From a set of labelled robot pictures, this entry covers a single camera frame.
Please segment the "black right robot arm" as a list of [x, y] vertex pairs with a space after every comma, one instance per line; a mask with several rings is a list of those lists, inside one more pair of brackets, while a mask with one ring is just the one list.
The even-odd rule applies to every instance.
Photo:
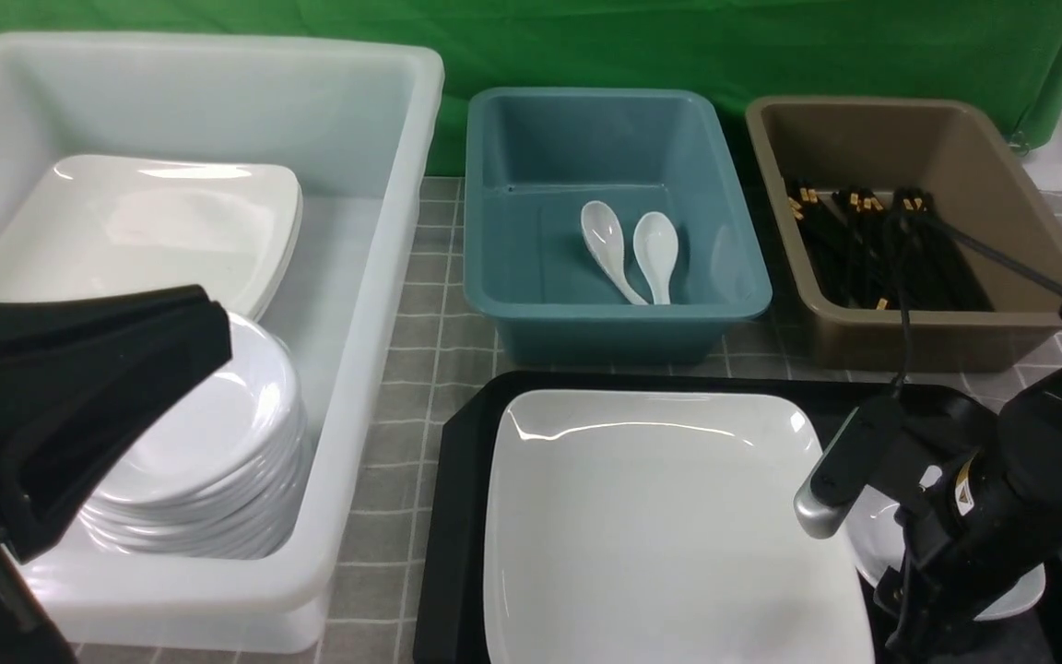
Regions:
[[1022, 577], [1062, 550], [1062, 369], [1003, 405], [981, 442], [885, 486], [901, 554], [873, 583], [884, 640], [923, 663], [957, 646]]

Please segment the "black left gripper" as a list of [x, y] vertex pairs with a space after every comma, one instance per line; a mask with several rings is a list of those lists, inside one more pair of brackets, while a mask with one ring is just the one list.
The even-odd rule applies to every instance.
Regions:
[[136, 440], [230, 362], [196, 285], [0, 302], [0, 663], [75, 663], [16, 562], [46, 554]]

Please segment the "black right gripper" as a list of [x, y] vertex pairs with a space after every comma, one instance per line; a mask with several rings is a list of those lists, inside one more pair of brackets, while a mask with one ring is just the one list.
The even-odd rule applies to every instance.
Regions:
[[[855, 407], [796, 489], [794, 513], [817, 540], [838, 533], [853, 504], [877, 474], [901, 433], [905, 412], [896, 397], [872, 397]], [[976, 615], [1024, 573], [1062, 548], [1062, 401], [1024, 397], [1009, 403], [978, 448], [948, 459], [949, 476], [969, 463], [973, 509], [962, 516], [945, 489], [931, 507], [907, 503], [903, 569], [888, 572], [876, 598], [896, 617], [886, 647], [900, 659], [924, 663], [960, 650], [976, 629]], [[983, 602], [962, 601], [930, 581], [975, 571], [999, 586]]]

